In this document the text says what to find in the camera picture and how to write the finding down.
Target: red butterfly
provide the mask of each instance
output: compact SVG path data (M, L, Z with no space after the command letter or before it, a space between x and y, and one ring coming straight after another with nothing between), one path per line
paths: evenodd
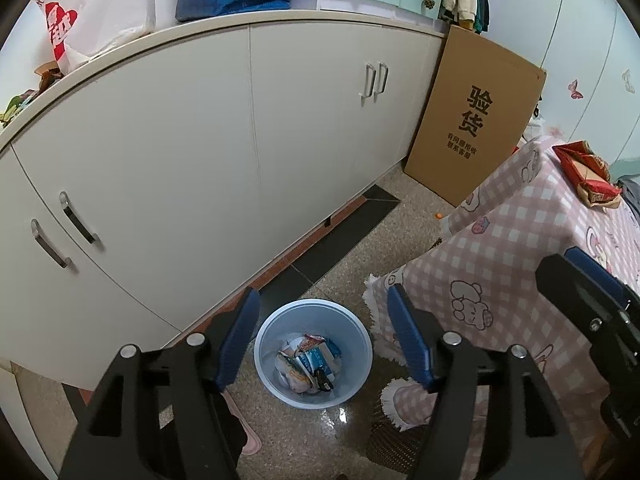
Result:
M578 80L568 86L569 92L571 92L571 99L584 99L584 95L578 92Z

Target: blue gripper pad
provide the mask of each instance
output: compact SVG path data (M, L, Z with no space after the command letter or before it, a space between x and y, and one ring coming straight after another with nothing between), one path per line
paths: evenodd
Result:
M572 247L564 252L564 257L600 285L620 308L626 306L626 299L622 284L596 260L585 253L580 247Z
M260 313L260 294L254 288L244 290L238 305L230 312L215 316L205 334L218 351L216 386L222 392L233 384L249 346Z
M420 335L401 290L399 285L389 288L386 294L386 309L396 330L411 377L428 388L434 380L431 373L431 349Z

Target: pine cone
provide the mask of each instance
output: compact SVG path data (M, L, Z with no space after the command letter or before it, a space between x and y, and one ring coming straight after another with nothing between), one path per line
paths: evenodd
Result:
M427 9L433 9L436 6L436 0L423 0L422 4L427 7Z

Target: pink slipper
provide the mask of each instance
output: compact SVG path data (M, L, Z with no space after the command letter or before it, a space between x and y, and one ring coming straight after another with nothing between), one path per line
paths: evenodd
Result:
M246 444L242 448L242 454L243 455L256 454L258 451L260 451L260 448L262 447L262 441L260 440L260 437L258 437L255 434L255 431L251 429L251 426L249 426L249 423L246 421L244 416L242 416L242 413L240 413L240 410L238 410L236 403L228 394L228 392L226 391L222 392L222 396L226 400L226 405L229 407L229 411L240 420L240 423L244 428L244 432L246 433L247 440L246 440Z

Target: speckled tile floor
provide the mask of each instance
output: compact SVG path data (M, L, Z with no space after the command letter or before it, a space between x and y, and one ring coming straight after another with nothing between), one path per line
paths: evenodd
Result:
M423 254L439 236L434 215L437 212L447 215L453 209L399 167L378 185L400 199L401 204L302 296L340 303L368 328L369 310L362 299L364 280L369 274L385 274ZM407 375L405 368L374 355L367 382L348 402L329 410L297 410L280 402L262 385L251 345L238 380L229 387L229 392L260 436L262 449L253 456L240 457L240 478L334 480L340 473L349 480L404 478L373 464L365 452L370 417L380 391L391 379ZM23 391L25 404L30 405L28 414L45 452L50 450L47 455L55 467L62 460L75 418L68 405L60 406L64 402L58 402L62 390L59 383L23 377L26 380L22 381L21 389L30 390Z

